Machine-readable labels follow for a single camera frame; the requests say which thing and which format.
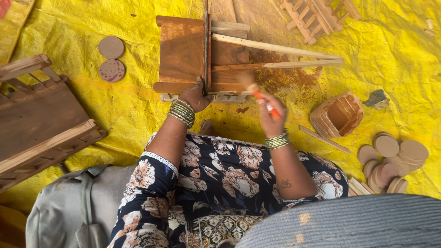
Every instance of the woman's right hand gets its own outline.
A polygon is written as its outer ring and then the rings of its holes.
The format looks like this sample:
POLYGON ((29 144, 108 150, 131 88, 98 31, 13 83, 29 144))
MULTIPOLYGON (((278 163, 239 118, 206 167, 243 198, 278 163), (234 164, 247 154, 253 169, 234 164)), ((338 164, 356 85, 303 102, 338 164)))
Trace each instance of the woman's right hand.
POLYGON ((285 122, 288 115, 288 111, 285 105, 272 95, 260 93, 262 99, 257 99, 256 102, 259 106, 260 120, 262 129, 268 139, 283 134, 285 131, 285 122), (272 116, 266 107, 266 103, 269 102, 274 109, 279 113, 280 119, 272 116))

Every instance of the purple speckled disc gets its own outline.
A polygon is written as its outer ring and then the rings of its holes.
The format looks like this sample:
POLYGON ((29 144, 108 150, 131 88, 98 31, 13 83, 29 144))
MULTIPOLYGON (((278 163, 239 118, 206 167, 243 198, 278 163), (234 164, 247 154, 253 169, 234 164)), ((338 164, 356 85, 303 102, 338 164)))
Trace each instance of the purple speckled disc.
POLYGON ((124 77, 126 69, 119 60, 106 60, 100 65, 99 73, 103 80, 115 83, 124 77))

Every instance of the woman's foot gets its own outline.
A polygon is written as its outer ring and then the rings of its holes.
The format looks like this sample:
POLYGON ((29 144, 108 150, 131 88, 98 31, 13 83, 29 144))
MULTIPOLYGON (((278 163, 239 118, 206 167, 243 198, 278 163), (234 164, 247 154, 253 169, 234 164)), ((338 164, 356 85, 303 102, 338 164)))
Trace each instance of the woman's foot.
POLYGON ((199 134, 217 136, 210 119, 201 121, 201 129, 199 130, 199 134))

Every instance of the bag strap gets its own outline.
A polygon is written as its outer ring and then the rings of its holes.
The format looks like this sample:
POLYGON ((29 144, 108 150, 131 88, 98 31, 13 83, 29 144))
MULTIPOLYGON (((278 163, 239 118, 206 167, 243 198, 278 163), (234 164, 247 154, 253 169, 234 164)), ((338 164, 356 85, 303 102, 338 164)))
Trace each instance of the bag strap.
POLYGON ((112 164, 100 164, 91 166, 77 177, 69 177, 69 179, 81 181, 80 186, 80 209, 81 209, 81 219, 82 225, 92 224, 92 208, 90 205, 90 191, 92 190, 92 184, 95 177, 103 171, 107 166, 112 166, 112 164))

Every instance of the woman's left hand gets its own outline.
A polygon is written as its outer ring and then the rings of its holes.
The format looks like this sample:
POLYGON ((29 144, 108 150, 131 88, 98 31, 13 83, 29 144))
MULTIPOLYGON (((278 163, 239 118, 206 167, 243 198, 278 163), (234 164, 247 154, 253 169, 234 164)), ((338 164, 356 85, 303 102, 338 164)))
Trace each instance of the woman's left hand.
POLYGON ((212 95, 206 97, 202 96, 203 87, 204 83, 202 77, 199 76, 196 79, 196 83, 186 88, 179 96, 178 100, 188 103, 195 113, 203 111, 214 100, 214 96, 212 95))

